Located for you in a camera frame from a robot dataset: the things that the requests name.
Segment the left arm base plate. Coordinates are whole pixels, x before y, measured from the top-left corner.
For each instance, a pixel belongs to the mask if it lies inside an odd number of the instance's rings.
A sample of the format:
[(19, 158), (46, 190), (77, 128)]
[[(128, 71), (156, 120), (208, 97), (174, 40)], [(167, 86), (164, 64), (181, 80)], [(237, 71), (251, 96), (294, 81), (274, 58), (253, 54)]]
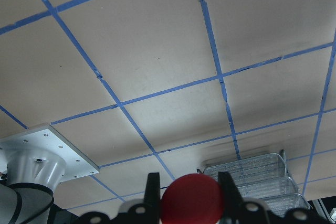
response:
[(43, 154), (54, 154), (62, 158), (65, 161), (65, 173), (61, 183), (100, 172), (100, 168), (90, 158), (57, 130), (48, 124), (42, 124), (1, 138), (1, 173), (7, 172), (7, 164), (12, 155), (25, 150), (34, 151), (37, 159), (44, 159)]

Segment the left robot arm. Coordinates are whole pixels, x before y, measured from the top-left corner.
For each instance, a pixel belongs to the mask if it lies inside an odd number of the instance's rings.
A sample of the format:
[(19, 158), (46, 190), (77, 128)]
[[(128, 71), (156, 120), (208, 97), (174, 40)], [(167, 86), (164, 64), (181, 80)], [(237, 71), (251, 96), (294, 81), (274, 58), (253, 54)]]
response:
[[(243, 202), (230, 173), (213, 179), (204, 174), (187, 174), (160, 194), (159, 173), (149, 173), (145, 194), (138, 201), (120, 206), (113, 219), (91, 211), (75, 223), (217, 223), (235, 221)], [(1, 185), (1, 223), (47, 223), (54, 192), (37, 183)]]

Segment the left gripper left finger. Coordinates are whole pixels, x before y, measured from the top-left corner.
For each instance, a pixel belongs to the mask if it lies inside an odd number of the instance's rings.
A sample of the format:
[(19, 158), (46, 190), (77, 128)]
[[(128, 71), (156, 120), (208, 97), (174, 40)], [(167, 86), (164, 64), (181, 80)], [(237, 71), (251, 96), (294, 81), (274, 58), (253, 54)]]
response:
[(144, 204), (146, 223), (159, 223), (160, 222), (160, 201), (161, 201), (161, 188), (160, 188), (160, 174), (149, 173), (146, 182)]

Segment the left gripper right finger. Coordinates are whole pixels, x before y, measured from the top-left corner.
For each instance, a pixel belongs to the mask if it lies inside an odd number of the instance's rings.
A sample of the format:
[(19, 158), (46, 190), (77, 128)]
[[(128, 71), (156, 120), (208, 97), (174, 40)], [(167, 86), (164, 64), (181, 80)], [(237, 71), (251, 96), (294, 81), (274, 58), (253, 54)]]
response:
[(222, 190), (223, 213), (219, 223), (236, 223), (243, 198), (229, 172), (219, 172), (217, 181)]

